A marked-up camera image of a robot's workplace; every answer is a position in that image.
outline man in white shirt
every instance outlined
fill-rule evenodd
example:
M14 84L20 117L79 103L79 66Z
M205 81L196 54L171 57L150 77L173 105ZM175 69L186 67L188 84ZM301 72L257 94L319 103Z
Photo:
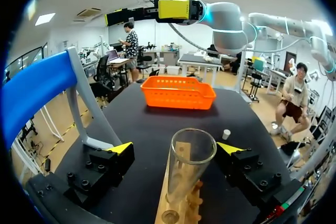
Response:
M282 90L282 99L276 109L276 121L278 127L272 130L271 135L281 133L281 126L286 116L294 118L296 125L291 131L284 133L284 138L291 141L291 136L304 131L309 127L307 118L308 88L304 79L308 68L303 63L297 64L297 74L288 77Z

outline monitor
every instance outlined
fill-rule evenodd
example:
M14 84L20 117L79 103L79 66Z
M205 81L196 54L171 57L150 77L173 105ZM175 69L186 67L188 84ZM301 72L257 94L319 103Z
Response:
M119 58L119 55L116 50L107 51L106 54L109 56L107 62L113 61Z

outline person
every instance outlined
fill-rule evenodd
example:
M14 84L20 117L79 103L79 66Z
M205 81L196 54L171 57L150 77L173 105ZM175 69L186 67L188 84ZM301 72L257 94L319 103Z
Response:
M132 75L132 81L136 82L139 77L139 71L137 69L137 58L138 58L138 36L133 30L134 25L131 22L128 22L124 25L124 30L128 34L126 41L119 40L120 43L126 46L125 58L132 59L126 64L126 68L130 69Z
M235 57L235 59L233 59L229 64L224 65L224 69L225 70L231 70L231 72L236 76L239 66L240 66L240 61L241 61L241 57L242 53L238 53Z
M276 109L276 121L278 127L272 130L271 135L283 133L283 137L289 142L293 134L304 131L309 127L307 118L308 88L304 82L308 68L302 62L297 64L297 74L288 77L282 89L282 99ZM285 117L294 118L296 125L291 131L283 132L282 123Z
M214 44L211 44L210 47L207 50L218 52ZM218 54L212 54L211 52L209 52L208 55L210 57L218 58Z

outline plastic basket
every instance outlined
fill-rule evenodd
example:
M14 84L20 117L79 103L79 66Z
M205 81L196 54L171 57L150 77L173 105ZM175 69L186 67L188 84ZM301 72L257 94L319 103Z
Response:
M153 107L208 110L216 98L209 84L192 77L151 76L141 89Z

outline ceiling light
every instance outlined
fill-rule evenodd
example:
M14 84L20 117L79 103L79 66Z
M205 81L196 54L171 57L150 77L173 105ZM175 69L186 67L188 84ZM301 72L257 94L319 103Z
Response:
M320 21L317 19L312 19L311 22L318 25L321 28L322 32L324 32L326 35L333 36L331 27L327 22Z
M35 26L50 22L54 15L55 13L50 13L50 14L39 16L35 23Z

